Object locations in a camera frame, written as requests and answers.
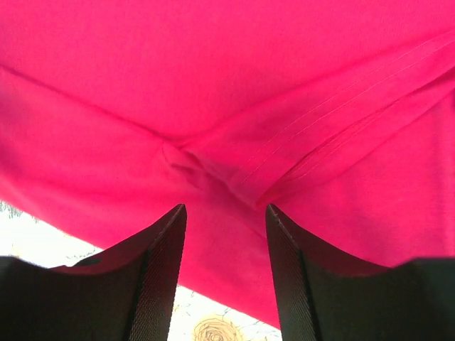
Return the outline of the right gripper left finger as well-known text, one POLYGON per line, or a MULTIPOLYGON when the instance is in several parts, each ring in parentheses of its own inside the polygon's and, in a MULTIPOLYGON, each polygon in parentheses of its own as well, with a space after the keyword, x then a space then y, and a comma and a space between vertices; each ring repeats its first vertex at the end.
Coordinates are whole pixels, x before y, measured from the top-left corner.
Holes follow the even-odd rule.
POLYGON ((1 258, 2 340, 166 340, 186 233, 177 205, 73 266, 1 258))

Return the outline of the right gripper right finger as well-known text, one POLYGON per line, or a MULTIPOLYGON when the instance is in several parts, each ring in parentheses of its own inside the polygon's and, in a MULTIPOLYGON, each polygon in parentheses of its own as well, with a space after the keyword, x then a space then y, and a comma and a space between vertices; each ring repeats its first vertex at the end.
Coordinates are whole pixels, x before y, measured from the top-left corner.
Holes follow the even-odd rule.
POLYGON ((454 260, 387 268, 266 211, 267 244, 284 340, 453 340, 454 260))

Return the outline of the bright pink t shirt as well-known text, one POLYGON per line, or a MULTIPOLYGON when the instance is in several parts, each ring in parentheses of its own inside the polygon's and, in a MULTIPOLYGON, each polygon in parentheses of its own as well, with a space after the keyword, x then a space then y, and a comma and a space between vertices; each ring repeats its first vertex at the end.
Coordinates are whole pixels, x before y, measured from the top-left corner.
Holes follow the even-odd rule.
POLYGON ((453 1, 2 1, 1 199, 107 248, 177 204, 180 282, 278 326, 274 204, 454 255, 453 1))

